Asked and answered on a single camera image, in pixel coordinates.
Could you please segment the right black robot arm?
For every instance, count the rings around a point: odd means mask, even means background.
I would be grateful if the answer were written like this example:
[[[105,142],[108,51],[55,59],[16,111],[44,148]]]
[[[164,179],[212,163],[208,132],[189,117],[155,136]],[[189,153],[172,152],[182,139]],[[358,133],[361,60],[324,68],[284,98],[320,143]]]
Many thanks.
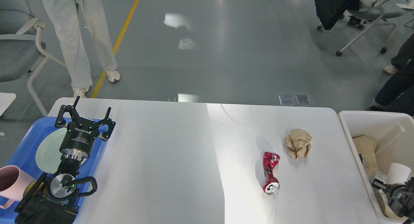
[[[382,190],[387,196],[387,205],[398,217],[406,217],[404,224],[414,221],[414,177],[403,183],[386,184],[374,179],[371,186]]]

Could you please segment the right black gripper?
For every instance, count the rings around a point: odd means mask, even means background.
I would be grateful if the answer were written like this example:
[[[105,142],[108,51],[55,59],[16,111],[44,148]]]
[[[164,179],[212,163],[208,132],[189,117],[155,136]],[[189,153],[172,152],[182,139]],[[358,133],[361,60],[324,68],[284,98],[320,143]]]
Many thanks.
[[[387,194],[387,198],[400,198],[401,193],[405,190],[405,185],[389,185],[379,179],[374,179],[371,183],[371,187],[383,191]]]

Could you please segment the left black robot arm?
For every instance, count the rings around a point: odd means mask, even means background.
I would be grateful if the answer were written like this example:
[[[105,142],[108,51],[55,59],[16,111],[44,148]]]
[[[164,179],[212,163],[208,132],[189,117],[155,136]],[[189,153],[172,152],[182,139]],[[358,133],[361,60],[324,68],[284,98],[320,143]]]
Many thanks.
[[[97,191],[93,173],[100,154],[95,141],[107,141],[116,123],[110,118],[111,107],[101,120],[81,117],[76,110],[79,99],[60,107],[54,124],[65,133],[58,144],[59,164],[26,189],[14,210],[16,224],[72,224],[81,199]]]

